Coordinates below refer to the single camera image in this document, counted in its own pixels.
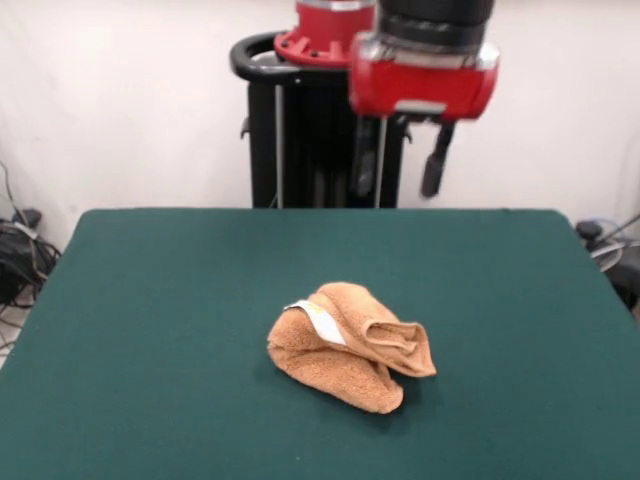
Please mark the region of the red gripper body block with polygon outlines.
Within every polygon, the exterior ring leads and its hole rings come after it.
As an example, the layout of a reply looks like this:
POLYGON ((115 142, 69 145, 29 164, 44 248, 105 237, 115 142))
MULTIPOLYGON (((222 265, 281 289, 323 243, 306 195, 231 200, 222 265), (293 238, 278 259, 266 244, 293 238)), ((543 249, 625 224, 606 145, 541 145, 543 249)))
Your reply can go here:
POLYGON ((500 52, 490 43, 471 55, 428 53, 361 33, 351 47, 350 104, 355 113, 373 117, 476 120, 491 100, 499 63, 500 52))

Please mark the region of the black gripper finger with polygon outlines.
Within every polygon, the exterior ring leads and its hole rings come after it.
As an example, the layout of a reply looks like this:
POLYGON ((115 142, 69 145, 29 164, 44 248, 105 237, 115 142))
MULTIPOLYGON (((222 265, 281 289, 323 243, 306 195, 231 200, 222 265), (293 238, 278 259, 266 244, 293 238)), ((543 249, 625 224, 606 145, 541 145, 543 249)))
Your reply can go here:
POLYGON ((351 175, 351 190, 357 197, 366 197, 372 190, 374 180, 375 121, 371 117, 359 116, 355 131, 354 158, 351 175))
POLYGON ((439 194, 455 128, 455 122, 447 122, 440 125, 434 148, 425 164, 420 190, 424 198, 434 198, 439 194))

